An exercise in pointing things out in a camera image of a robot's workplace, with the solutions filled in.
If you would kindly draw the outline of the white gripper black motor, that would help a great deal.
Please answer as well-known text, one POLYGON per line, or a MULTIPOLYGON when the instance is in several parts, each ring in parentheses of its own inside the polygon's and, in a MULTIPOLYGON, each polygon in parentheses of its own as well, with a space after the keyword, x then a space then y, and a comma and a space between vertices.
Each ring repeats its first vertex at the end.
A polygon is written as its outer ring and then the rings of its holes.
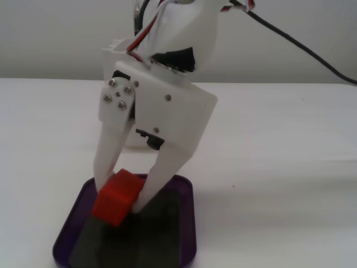
POLYGON ((130 118, 136 94, 136 128, 162 138, 157 159, 132 207, 139 212, 192 158, 217 103, 217 97, 171 69, 137 61, 118 61, 129 80, 112 78, 102 87, 99 120, 102 128, 94 158, 94 179, 100 190, 112 176, 134 124, 130 118))

